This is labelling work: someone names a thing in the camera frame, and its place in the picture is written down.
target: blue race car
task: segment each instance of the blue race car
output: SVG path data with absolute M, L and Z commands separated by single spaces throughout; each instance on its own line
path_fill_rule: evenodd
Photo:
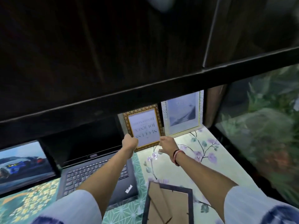
M 0 159 L 0 177 L 9 178 L 24 170 L 34 169 L 42 165 L 44 161 L 38 156 L 2 158 Z

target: framed text print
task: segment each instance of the framed text print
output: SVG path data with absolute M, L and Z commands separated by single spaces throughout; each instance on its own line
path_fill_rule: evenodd
M 161 102 L 166 136 L 177 137 L 202 126 L 204 91 Z
M 123 113 L 128 133 L 138 138 L 136 152 L 158 145 L 163 134 L 158 105 L 150 105 Z

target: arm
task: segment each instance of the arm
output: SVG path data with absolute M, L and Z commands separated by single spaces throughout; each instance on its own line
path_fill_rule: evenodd
M 126 164 L 127 159 L 132 157 L 137 147 L 138 139 L 126 134 L 122 144 L 123 147 L 104 166 L 93 173 L 77 188 L 86 190 L 92 194 L 99 206 L 102 218 L 104 217 L 121 170 Z
M 160 146 L 162 146 L 162 149 L 159 151 L 168 154 L 172 160 L 174 151 L 178 149 L 174 139 L 172 137 L 160 137 Z M 237 184 L 223 174 L 196 162 L 182 152 L 177 154 L 176 162 L 194 181 L 224 222 L 225 197 L 228 191 Z

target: laptop keyboard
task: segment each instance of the laptop keyboard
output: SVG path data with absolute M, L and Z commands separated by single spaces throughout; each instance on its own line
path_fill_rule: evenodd
M 81 185 L 86 179 L 88 179 L 93 173 L 95 173 L 99 168 L 101 168 L 109 159 L 95 162 L 90 165 L 83 166 L 81 168 L 75 168 L 70 170 L 67 175 L 66 184 L 63 196 L 66 196 L 76 188 Z M 121 175 L 118 180 L 128 177 L 127 165 L 125 165 L 121 171 Z

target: white sleeve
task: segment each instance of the white sleeve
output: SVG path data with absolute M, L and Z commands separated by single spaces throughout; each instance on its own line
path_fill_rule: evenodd
M 32 224 L 101 224 L 102 215 L 94 197 L 76 190 L 55 201 L 33 220 Z
M 255 191 L 235 186 L 224 201 L 226 224 L 299 224 L 299 210 Z

